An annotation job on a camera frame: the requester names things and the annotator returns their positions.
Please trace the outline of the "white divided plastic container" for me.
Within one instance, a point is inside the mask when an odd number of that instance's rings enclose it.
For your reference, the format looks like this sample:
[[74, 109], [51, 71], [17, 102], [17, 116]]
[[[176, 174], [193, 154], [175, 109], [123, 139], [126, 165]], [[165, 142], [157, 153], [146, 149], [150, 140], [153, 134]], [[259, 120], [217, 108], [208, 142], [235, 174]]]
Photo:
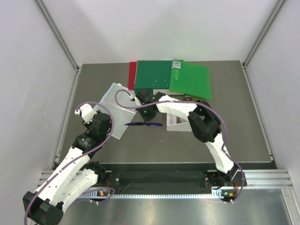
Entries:
[[191, 132], [191, 126], [187, 120], [171, 114], [166, 116], [166, 130], [176, 132]]

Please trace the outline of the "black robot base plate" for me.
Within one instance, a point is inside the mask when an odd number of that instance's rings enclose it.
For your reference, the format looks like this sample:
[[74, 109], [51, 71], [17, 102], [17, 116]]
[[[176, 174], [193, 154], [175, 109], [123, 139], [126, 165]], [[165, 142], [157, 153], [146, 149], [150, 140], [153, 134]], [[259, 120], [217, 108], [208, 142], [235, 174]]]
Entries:
[[96, 183], [89, 188], [133, 188], [154, 189], [155, 184], [166, 184], [169, 186], [176, 184], [195, 184], [197, 187], [220, 186], [232, 182], [231, 177], [217, 171], [111, 171], [102, 172], [96, 175]]

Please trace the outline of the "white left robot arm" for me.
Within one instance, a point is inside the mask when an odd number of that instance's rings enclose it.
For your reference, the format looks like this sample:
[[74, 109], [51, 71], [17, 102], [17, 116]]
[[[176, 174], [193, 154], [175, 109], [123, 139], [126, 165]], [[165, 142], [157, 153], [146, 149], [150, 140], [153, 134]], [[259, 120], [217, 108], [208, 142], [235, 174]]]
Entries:
[[25, 215], [37, 225], [57, 225], [70, 205], [93, 185], [106, 182], [106, 174], [97, 163], [90, 163], [95, 153], [112, 135], [114, 120], [111, 112], [99, 104], [105, 112], [95, 111], [93, 102], [80, 104], [75, 114], [81, 116], [86, 131], [76, 137], [68, 154], [50, 177], [34, 192], [23, 197]]

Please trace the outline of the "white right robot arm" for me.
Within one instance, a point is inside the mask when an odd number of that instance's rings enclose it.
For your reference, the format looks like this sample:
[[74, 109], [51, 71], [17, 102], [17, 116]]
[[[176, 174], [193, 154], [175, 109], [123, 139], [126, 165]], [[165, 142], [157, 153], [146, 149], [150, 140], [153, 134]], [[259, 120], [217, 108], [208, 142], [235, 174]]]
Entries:
[[207, 102], [180, 101], [158, 92], [153, 95], [147, 89], [135, 94], [137, 111], [149, 122], [157, 113], [167, 113], [189, 122], [193, 135], [208, 147], [216, 163], [219, 181], [231, 185], [236, 180], [238, 166], [231, 159], [221, 131], [221, 120]]

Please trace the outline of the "dark blue table knife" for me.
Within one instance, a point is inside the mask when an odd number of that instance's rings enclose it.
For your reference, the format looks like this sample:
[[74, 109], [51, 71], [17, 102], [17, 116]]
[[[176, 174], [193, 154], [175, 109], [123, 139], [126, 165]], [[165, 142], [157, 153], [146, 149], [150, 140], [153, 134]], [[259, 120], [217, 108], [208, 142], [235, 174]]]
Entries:
[[125, 124], [125, 126], [148, 126], [148, 127], [161, 127], [161, 123], [155, 123], [155, 122], [130, 122]]

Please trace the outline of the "clear mesh zip pouch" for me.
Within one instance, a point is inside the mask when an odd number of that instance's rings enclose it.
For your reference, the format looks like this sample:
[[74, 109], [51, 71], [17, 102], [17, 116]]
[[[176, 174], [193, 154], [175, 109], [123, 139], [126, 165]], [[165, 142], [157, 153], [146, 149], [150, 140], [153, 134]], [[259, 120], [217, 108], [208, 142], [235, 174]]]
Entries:
[[112, 83], [99, 101], [99, 103], [105, 106], [112, 114], [114, 120], [112, 137], [118, 140], [123, 136], [127, 129], [125, 124], [130, 123], [136, 114], [135, 109], [122, 108], [116, 103], [115, 94], [119, 90], [126, 90], [130, 94], [127, 94], [124, 91], [119, 92], [117, 95], [118, 102], [123, 106], [135, 107], [136, 102], [131, 101], [131, 96], [134, 95], [134, 91], [128, 90], [128, 88], [122, 86], [120, 83]]

